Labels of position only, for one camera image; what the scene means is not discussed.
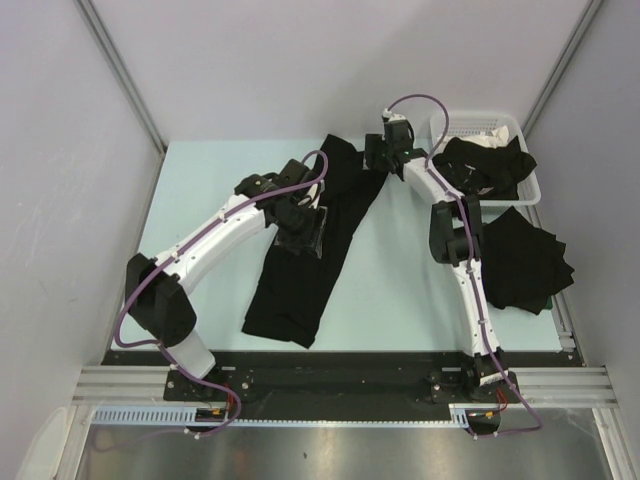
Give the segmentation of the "black t shirt blue logo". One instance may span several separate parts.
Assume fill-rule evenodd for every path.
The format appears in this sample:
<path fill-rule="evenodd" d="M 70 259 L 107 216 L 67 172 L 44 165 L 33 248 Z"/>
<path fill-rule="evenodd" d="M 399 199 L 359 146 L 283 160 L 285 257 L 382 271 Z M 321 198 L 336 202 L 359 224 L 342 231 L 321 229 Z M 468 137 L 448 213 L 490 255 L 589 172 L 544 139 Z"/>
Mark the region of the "black t shirt blue logo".
<path fill-rule="evenodd" d="M 344 139 L 329 134 L 320 150 L 329 164 L 320 238 L 296 252 L 272 242 L 242 326 L 247 335 L 311 347 L 353 236 L 386 181 L 385 172 L 365 170 L 363 153 Z"/>

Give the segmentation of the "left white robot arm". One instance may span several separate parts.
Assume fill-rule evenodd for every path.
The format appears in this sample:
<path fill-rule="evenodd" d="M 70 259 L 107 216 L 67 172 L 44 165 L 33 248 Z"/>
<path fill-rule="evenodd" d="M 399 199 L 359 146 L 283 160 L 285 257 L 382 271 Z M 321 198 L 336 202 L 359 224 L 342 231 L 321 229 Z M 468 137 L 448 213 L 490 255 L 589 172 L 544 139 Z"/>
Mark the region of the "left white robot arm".
<path fill-rule="evenodd" d="M 196 331 L 191 293 L 233 249 L 270 226 L 278 229 L 278 245 L 295 253 L 319 253 L 328 159 L 321 154 L 319 160 L 318 171 L 291 159 L 278 173 L 244 178 L 224 205 L 186 238 L 155 256 L 138 253 L 128 261 L 119 317 L 131 317 L 150 334 L 150 344 L 188 372 L 185 385 L 197 398 L 214 397 L 221 376 Z"/>

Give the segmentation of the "white plastic laundry basket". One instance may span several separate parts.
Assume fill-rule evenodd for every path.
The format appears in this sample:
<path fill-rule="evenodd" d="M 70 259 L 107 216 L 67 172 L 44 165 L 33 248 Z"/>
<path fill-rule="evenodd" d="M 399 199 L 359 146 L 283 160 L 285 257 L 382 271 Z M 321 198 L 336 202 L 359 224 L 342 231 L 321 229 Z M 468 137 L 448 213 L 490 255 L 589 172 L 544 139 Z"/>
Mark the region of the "white plastic laundry basket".
<path fill-rule="evenodd" d="M 537 204 L 541 191 L 537 162 L 519 123 L 506 113 L 458 110 L 429 121 L 438 146 L 433 164 L 465 195 L 476 195 L 485 208 Z"/>

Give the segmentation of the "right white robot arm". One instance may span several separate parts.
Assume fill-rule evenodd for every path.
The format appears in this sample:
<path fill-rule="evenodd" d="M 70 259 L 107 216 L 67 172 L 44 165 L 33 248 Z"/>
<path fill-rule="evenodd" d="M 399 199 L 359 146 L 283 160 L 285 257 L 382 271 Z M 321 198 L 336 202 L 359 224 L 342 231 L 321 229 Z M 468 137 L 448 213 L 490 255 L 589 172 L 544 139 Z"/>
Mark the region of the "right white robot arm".
<path fill-rule="evenodd" d="M 461 388 L 473 401 L 484 401 L 498 382 L 509 388 L 509 370 L 494 331 L 482 283 L 483 224 L 477 197 L 465 196 L 436 169 L 428 153 L 414 145 L 406 117 L 383 113 L 382 134 L 365 136 L 367 169 L 391 173 L 407 183 L 430 206 L 429 250 L 434 261 L 450 268 L 461 303 L 461 321 L 468 339 Z"/>

